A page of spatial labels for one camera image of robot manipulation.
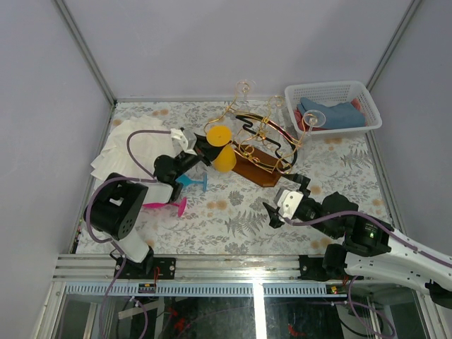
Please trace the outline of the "yellow plastic goblet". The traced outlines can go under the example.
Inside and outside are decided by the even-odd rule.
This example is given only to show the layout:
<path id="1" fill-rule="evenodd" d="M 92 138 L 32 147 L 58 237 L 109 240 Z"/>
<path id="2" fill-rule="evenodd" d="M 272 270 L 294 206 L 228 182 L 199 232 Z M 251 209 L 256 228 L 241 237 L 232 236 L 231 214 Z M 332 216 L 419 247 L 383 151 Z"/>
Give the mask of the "yellow plastic goblet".
<path id="1" fill-rule="evenodd" d="M 215 156 L 213 167 L 222 173 L 233 170 L 237 163 L 236 155 L 231 146 L 232 132 L 224 125 L 212 127 L 206 134 L 207 142 L 220 152 Z"/>

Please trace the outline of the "gold wire wine glass rack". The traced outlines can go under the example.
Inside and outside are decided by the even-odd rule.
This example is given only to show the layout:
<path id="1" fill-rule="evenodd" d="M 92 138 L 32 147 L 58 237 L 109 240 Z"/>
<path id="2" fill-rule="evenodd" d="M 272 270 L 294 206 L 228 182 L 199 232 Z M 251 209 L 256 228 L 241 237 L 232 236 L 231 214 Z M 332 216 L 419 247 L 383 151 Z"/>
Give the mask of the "gold wire wine glass rack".
<path id="1" fill-rule="evenodd" d="M 299 151 L 307 149 L 308 139 L 311 137 L 303 121 L 302 135 L 294 137 L 272 120 L 273 105 L 281 103 L 286 106 L 283 96 L 269 97 L 264 115 L 254 113 L 250 108 L 246 112 L 239 111 L 239 100 L 234 87 L 234 99 L 231 103 L 218 118 L 210 120 L 203 127 L 205 135 L 214 126 L 224 125 L 230 128 L 231 146 L 237 159 L 232 171 L 262 187 L 267 187 L 263 183 L 264 179 L 277 181 L 280 178 L 287 179 L 288 174 L 296 174 L 294 167 L 299 159 Z"/>

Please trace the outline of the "ribbed clear wine glass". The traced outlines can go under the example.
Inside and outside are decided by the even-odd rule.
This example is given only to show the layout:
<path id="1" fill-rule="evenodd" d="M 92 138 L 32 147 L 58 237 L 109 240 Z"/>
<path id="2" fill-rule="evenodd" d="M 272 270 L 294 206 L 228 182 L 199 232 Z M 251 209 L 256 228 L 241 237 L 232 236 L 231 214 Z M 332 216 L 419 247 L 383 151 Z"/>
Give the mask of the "ribbed clear wine glass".
<path id="1" fill-rule="evenodd" d="M 239 100 L 239 111 L 249 110 L 249 95 L 256 88 L 256 82 L 253 80 L 240 80 L 236 83 L 235 90 L 236 94 L 240 98 Z"/>

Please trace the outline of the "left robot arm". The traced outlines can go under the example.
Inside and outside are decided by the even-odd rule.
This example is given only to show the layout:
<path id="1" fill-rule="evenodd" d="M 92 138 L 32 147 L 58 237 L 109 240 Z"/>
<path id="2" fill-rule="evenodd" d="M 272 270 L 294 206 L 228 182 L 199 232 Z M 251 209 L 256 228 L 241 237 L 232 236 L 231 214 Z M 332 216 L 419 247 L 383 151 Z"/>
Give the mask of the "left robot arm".
<path id="1" fill-rule="evenodd" d="M 176 206 L 183 215 L 186 199 L 180 198 L 182 177 L 202 162 L 212 165 L 230 145 L 230 138 L 201 136 L 188 130 L 172 129 L 168 134 L 179 141 L 176 156 L 160 154 L 146 178 L 111 173 L 95 190 L 83 215 L 89 233 L 106 235 L 105 242 L 118 251 L 114 271 L 118 279 L 170 280 L 174 277 L 173 258 L 154 257 L 151 245 L 137 233 L 135 223 L 142 208 Z"/>

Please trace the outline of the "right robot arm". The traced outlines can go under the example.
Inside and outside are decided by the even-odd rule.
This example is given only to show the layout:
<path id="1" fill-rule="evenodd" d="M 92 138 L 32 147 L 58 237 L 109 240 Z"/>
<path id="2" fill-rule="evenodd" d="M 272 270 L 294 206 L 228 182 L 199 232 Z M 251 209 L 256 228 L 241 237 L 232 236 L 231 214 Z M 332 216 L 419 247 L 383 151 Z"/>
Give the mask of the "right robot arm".
<path id="1" fill-rule="evenodd" d="M 395 283 L 430 296 L 451 308 L 451 257 L 407 237 L 392 225 L 359 211 L 359 206 L 334 192 L 317 202 L 310 196 L 309 178 L 290 174 L 296 191 L 281 188 L 271 206 L 263 206 L 269 225 L 311 226 L 333 239 L 322 257 L 300 256 L 300 278 L 325 282 L 371 278 Z"/>

